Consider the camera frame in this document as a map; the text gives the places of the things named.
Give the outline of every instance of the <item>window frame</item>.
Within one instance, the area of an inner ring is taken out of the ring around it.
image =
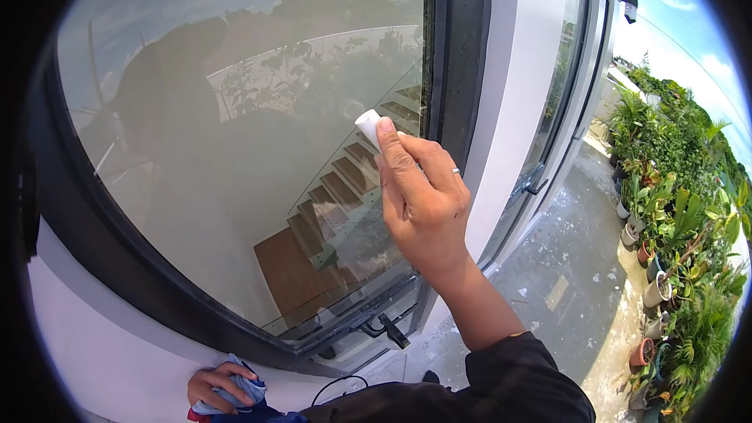
[[[464,170],[480,100],[490,0],[429,1],[433,7],[428,16],[434,20],[430,76],[434,87],[424,124],[428,139],[442,141]],[[460,1],[475,5],[458,7]],[[345,372],[309,357],[358,330],[390,300],[411,291],[412,285],[419,287],[410,324],[415,330],[428,296],[427,284],[415,272],[398,276],[381,294],[318,331],[315,340],[298,346],[245,321],[184,277],[145,240],[95,175],[70,120],[56,52],[43,65],[36,86],[29,101],[28,138],[37,156],[42,215],[76,260],[142,313],[214,349],[326,377]]]

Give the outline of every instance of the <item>left hand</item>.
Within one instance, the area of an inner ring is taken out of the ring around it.
[[[259,377],[250,370],[231,362],[221,363],[214,369],[201,370],[188,381],[188,403],[193,406],[197,401],[203,400],[209,405],[222,410],[224,413],[238,415],[238,410],[230,402],[217,395],[212,387],[220,387],[234,395],[248,406],[254,404],[253,399],[243,392],[231,379],[230,376],[237,374],[249,380],[257,380]]]

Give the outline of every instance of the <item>window glass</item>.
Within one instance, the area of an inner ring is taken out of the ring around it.
[[[185,277],[295,339],[410,265],[381,221],[369,108],[421,135],[427,0],[76,0],[70,120],[119,209]]]
[[[553,141],[556,139],[559,123],[569,105],[567,100],[577,71],[577,56],[580,53],[584,34],[585,6],[588,0],[566,0],[564,5],[564,21],[562,23],[561,40],[557,52],[557,61],[553,68],[553,75],[548,87],[546,103],[540,111],[540,122],[535,132],[535,138],[528,149],[525,162],[522,165],[517,186],[504,208],[499,223],[494,228],[486,248],[481,254],[481,264],[501,252],[509,233],[514,229],[520,213],[527,205],[529,195],[519,194],[519,187],[529,184],[533,187],[540,183],[544,165]]]

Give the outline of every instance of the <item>blue sky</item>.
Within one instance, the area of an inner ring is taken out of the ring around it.
[[[616,23],[614,55],[639,63],[645,51],[651,73],[691,88],[697,103],[723,130],[738,161],[752,173],[752,124],[735,56],[707,0],[639,0],[638,19]]]

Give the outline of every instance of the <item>window handle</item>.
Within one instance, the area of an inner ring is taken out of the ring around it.
[[[530,193],[531,195],[535,196],[536,194],[538,194],[538,193],[541,192],[541,190],[546,186],[546,184],[548,184],[548,179],[544,180],[543,183],[541,183],[540,185],[538,185],[537,188],[533,188],[531,184],[528,184],[525,187],[525,191],[528,192],[528,193]]]

